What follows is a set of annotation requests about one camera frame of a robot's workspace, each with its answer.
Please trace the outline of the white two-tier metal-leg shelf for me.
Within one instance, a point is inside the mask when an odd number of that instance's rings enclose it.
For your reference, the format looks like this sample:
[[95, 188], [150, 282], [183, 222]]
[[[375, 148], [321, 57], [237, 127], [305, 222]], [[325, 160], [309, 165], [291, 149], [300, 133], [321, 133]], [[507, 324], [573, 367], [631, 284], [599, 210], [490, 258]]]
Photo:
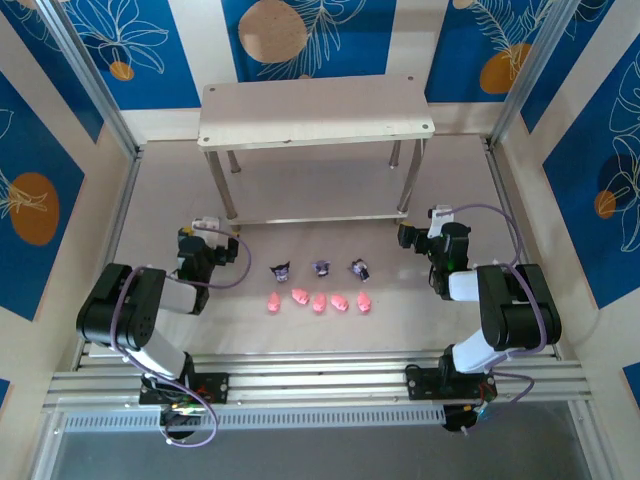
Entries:
[[435, 125], [410, 76], [210, 84], [197, 145], [234, 230], [402, 222]]

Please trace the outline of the black controller box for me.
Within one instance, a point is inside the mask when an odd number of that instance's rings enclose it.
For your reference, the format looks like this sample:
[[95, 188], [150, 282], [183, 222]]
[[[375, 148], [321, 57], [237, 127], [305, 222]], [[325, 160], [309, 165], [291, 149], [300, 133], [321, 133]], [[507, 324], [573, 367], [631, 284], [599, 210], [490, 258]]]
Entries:
[[159, 416], [161, 433], [172, 441], [183, 442], [202, 424], [204, 411], [189, 404], [171, 404]]
[[480, 405], [445, 405], [445, 423], [443, 428], [449, 432], [463, 433], [467, 435], [470, 429], [479, 424], [480, 417], [487, 406], [487, 402]]

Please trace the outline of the aluminium side rail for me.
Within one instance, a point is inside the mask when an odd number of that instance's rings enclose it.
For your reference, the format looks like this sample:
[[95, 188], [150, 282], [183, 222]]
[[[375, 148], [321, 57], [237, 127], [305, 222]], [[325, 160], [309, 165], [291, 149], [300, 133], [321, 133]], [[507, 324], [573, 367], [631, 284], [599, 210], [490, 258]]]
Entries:
[[[524, 200], [520, 194], [518, 184], [512, 172], [505, 150], [501, 146], [492, 146], [488, 135], [480, 136], [487, 163], [491, 172], [499, 203], [516, 223], [519, 229], [523, 263], [536, 263], [541, 266], [548, 285], [551, 285], [551, 274], [548, 272], [543, 255], [537, 245], [532, 223]], [[556, 357], [560, 360], [578, 360], [576, 348], [570, 339], [567, 315], [562, 312], [560, 301], [553, 295], [562, 322], [562, 334], [558, 343], [553, 347]]]
[[106, 250], [98, 269], [98, 273], [101, 273], [104, 267], [115, 259], [146, 146], [147, 144], [143, 143], [138, 148], [137, 154], [128, 170], [123, 190], [116, 204], [115, 217], [110, 226]]

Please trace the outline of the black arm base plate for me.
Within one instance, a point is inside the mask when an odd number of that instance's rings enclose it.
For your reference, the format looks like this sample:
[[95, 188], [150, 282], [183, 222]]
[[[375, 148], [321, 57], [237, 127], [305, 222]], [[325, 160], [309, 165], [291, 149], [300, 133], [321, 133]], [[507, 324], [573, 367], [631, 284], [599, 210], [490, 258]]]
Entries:
[[[188, 387], [210, 404], [225, 404], [229, 393], [227, 373], [194, 373], [186, 378]], [[159, 381], [143, 376], [139, 393], [141, 405], [197, 404], [189, 394]]]
[[405, 367], [410, 400], [469, 400], [491, 402], [497, 396], [494, 378], [486, 374], [461, 374], [446, 368]]

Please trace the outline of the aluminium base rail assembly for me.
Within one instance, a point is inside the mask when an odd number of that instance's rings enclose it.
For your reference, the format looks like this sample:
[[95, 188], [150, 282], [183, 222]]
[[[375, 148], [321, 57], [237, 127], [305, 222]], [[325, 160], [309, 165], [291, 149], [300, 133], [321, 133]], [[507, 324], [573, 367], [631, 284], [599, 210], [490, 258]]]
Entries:
[[[230, 376], [227, 408], [338, 407], [406, 405], [407, 365], [434, 367], [436, 350], [292, 354], [197, 354], [199, 372]], [[540, 354], [516, 358], [497, 367], [498, 399], [522, 392], [528, 378], [535, 385], [526, 400], [586, 401], [592, 393], [582, 366], [547, 347]], [[85, 349], [77, 370], [54, 373], [43, 408], [75, 410], [135, 409], [141, 381], [138, 371], [98, 347]]]

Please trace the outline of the aluminium frame post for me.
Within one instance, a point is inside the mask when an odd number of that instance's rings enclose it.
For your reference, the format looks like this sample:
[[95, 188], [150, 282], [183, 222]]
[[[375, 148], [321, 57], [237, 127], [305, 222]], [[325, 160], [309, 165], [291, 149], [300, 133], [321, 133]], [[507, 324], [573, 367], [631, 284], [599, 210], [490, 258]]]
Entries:
[[91, 55], [58, 0], [34, 0], [37, 10], [126, 157], [135, 162], [140, 147], [121, 115]]
[[542, 24], [488, 137], [487, 146], [490, 152], [493, 152], [503, 140], [511, 124], [520, 113], [579, 3], [580, 0], [554, 0], [551, 5], [549, 15]]

